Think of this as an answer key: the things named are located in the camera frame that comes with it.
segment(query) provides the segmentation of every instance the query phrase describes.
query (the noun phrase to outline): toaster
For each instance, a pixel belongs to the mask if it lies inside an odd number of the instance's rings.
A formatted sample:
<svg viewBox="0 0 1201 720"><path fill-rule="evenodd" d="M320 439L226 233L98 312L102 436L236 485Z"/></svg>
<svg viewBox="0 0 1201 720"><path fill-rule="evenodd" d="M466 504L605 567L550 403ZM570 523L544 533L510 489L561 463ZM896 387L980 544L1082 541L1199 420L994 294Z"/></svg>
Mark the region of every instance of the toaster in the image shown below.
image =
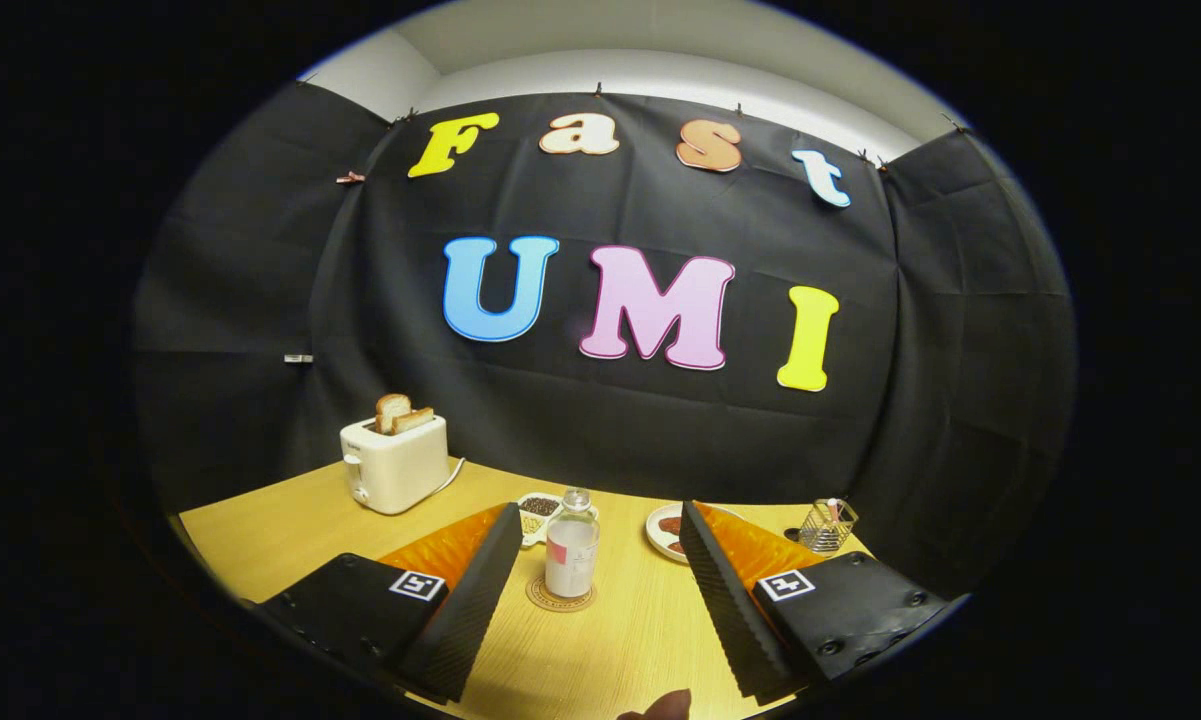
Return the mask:
<svg viewBox="0 0 1201 720"><path fill-rule="evenodd" d="M362 505L386 515L408 510L449 479L449 436L441 415L396 436L376 419L341 430L347 488Z"/></svg>

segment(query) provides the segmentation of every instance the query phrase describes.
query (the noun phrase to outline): small dish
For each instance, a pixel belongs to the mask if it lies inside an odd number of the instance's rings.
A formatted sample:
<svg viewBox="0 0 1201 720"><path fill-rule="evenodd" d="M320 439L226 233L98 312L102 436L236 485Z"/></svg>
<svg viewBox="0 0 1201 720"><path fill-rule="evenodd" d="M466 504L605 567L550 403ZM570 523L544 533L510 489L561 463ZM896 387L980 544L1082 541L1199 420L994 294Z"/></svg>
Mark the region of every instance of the small dish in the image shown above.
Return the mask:
<svg viewBox="0 0 1201 720"><path fill-rule="evenodd" d="M679 518L679 516L681 516L682 505L682 502L674 502L670 503L670 505L659 506L658 510L650 512L649 518L645 520L645 536L649 538L649 542L652 544L652 546L658 548L658 552L670 557L670 559L675 562L682 562L685 565L688 565L688 557L686 557L683 552L676 552L670 548L670 544L679 542L677 534L668 533L658 527L658 523L662 520ZM729 515L736 516L736 518L742 518L742 515L737 515L737 512L729 510L728 506L711 506L718 510L724 510Z"/></svg>
<svg viewBox="0 0 1201 720"><path fill-rule="evenodd" d="M554 502L555 506L551 509L550 515L539 515L537 512L524 510L522 504L525 500L530 500L530 498L540 498L544 502ZM560 510L562 510L562 496L555 496L549 492L524 493L524 496L516 500L516 506L519 508L519 512L521 512L521 534L524 535L521 547L530 547L532 544L546 541L548 521L555 518L556 515L560 515ZM596 505L591 506L591 512L596 516L596 520L600 518L600 511L596 509Z"/></svg>

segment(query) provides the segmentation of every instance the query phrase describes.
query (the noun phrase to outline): coaster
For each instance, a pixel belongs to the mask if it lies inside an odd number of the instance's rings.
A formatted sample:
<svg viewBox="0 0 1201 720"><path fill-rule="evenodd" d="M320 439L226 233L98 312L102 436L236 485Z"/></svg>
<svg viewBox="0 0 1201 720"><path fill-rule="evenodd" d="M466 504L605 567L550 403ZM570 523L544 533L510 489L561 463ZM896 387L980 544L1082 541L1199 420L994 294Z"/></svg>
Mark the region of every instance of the coaster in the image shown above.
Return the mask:
<svg viewBox="0 0 1201 720"><path fill-rule="evenodd" d="M555 596L546 590L546 578L542 577L542 575L532 578L528 582L528 587L524 589L527 589L528 598L533 601L533 605L554 612L576 612L596 600L594 584L585 594L581 594L581 596Z"/></svg>

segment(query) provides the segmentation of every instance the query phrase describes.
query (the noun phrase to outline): toast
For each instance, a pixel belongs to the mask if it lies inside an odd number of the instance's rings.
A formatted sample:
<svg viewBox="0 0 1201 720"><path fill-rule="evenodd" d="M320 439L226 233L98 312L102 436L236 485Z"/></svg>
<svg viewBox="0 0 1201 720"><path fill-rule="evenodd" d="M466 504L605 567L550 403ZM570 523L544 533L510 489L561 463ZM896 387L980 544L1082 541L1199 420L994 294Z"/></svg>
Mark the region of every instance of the toast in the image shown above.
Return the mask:
<svg viewBox="0 0 1201 720"><path fill-rule="evenodd" d="M374 430L377 430L381 434L389 436L392 433L392 420L400 415L408 415L412 410L413 406L410 404L410 396L400 395L400 392L384 395L377 401L377 421L374 425Z"/></svg>
<svg viewBox="0 0 1201 720"><path fill-rule="evenodd" d="M431 410L430 407L423 407L420 410L413 410L413 413L405 415L395 415L392 418L392 432L388 434L398 436L407 430L417 428L418 425L430 424L435 416L435 410Z"/></svg>

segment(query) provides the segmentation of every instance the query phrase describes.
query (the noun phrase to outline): letter m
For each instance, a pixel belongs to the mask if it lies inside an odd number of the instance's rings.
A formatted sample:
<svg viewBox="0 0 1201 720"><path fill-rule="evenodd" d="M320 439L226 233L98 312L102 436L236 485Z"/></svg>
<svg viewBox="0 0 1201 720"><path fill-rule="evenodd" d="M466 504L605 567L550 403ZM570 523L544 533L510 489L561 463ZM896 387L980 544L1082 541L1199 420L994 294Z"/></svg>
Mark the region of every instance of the letter m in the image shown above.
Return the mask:
<svg viewBox="0 0 1201 720"><path fill-rule="evenodd" d="M597 247L591 260L600 266L600 296L596 301L594 328L578 347L584 355L605 360L626 355L627 343L619 334L626 314L643 359L649 360L658 352L679 320L676 342L667 348L667 361L681 368L723 368L721 313L724 286L735 274L731 264L716 258L692 258L667 292L658 292L644 252L635 247Z"/></svg>

